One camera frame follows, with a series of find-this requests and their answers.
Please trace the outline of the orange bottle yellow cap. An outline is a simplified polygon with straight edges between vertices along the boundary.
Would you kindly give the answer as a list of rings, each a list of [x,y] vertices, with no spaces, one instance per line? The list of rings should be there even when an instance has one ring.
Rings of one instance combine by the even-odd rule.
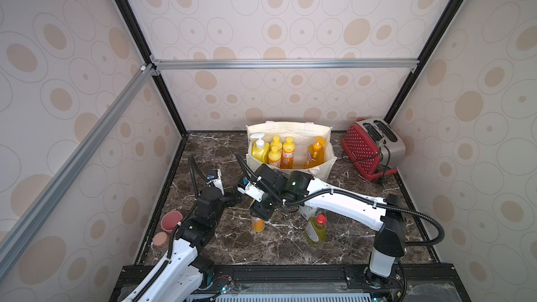
[[[261,218],[251,217],[252,229],[254,232],[262,232],[265,228],[265,222]]]
[[[279,136],[274,136],[273,137],[273,140],[271,141],[271,148],[272,147],[276,147],[277,151],[278,152],[281,152],[282,151],[282,141],[281,141],[281,137]]]
[[[282,152],[281,149],[275,145],[271,146],[271,150],[268,153],[268,161],[271,166],[276,168],[281,167]]]
[[[282,144],[281,169],[292,169],[295,158],[296,146],[292,137],[287,137]]]

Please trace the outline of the yellow pump dish soap bottle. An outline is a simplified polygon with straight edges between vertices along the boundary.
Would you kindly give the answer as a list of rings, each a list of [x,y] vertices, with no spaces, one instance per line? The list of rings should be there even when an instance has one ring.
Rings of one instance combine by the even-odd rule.
[[[270,151],[270,144],[264,140],[264,136],[265,133],[256,133],[250,136],[253,142],[251,155],[259,162],[268,164],[268,152]]]

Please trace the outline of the orange pump dish soap bottle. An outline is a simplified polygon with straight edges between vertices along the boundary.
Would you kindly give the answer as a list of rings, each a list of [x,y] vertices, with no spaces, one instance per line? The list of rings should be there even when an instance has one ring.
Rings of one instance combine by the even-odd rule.
[[[312,169],[325,163],[326,141],[323,137],[315,138],[314,144],[310,145],[306,152],[305,169]]]

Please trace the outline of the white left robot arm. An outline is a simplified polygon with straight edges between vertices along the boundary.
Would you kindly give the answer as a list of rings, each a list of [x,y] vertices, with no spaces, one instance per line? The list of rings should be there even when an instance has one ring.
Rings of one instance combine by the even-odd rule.
[[[223,212],[241,202],[238,191],[201,189],[192,212],[173,229],[168,249],[125,301],[184,301],[211,284],[214,263],[200,255],[215,236]]]

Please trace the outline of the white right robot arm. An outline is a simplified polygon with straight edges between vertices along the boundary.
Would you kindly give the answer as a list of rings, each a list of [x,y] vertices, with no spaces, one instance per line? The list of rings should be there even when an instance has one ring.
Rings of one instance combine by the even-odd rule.
[[[375,240],[366,274],[388,278],[393,265],[405,255],[405,223],[399,200],[391,202],[334,187],[301,171],[286,176],[266,165],[255,176],[244,177],[237,190],[253,199],[250,215],[265,222],[278,207],[302,208],[308,223],[305,234],[311,243],[326,236],[327,218],[317,210],[330,211],[374,230]]]

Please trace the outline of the white bottle green cap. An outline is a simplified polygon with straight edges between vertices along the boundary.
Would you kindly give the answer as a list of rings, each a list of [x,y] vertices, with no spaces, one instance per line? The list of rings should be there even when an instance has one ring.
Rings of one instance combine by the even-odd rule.
[[[315,217],[317,215],[317,211],[317,208],[310,206],[299,206],[299,212],[306,221],[309,221],[310,218]]]

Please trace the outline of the pink cup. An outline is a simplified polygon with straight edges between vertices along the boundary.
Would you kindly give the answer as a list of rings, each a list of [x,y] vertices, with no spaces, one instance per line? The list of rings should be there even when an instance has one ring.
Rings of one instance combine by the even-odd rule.
[[[161,228],[166,233],[171,233],[173,229],[180,223],[183,219],[183,215],[179,211],[170,211],[166,213],[161,219]]]

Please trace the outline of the yellow-green bottle red cap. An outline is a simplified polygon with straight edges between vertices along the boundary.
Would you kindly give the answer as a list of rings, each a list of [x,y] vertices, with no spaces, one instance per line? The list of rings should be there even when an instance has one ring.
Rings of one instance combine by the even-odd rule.
[[[309,243],[319,245],[326,241],[327,237],[327,218],[320,214],[311,217],[305,228],[305,237]]]

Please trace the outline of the red and silver toaster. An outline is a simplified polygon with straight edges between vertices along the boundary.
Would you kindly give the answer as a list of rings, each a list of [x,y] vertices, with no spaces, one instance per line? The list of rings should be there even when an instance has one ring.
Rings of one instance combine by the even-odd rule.
[[[352,123],[341,141],[341,147],[368,181],[396,173],[408,151],[403,138],[377,117],[359,118]]]

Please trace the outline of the silver left side rail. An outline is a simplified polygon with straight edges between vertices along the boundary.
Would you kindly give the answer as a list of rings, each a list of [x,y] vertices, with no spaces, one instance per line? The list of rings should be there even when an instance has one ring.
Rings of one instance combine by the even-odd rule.
[[[41,229],[58,203],[70,189],[75,179],[80,175],[88,161],[103,143],[116,122],[123,115],[131,101],[154,74],[156,66],[146,64],[139,71],[120,96],[111,104],[98,122],[85,137],[83,142],[73,151],[73,154],[62,165],[60,170],[36,198],[27,212],[18,220],[14,230],[1,244],[1,279],[4,280],[11,269],[22,256],[32,239]]]

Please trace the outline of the black base frame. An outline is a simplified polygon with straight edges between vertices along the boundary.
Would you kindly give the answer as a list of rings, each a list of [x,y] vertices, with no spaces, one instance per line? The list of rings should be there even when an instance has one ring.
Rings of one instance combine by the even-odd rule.
[[[381,288],[366,282],[367,265],[213,265],[209,278],[214,284],[208,291],[217,292],[231,277],[236,289],[260,288],[262,285],[303,285],[319,288],[321,284],[346,290],[360,290],[373,296],[393,295],[406,284],[405,301],[470,301],[470,297],[452,264],[396,264]]]

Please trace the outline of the silver horizontal back rail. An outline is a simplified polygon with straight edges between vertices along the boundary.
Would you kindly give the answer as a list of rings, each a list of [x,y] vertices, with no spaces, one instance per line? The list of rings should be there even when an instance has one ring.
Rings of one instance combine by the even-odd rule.
[[[415,69],[412,58],[296,59],[296,60],[155,60],[155,70],[265,70],[265,69]]]

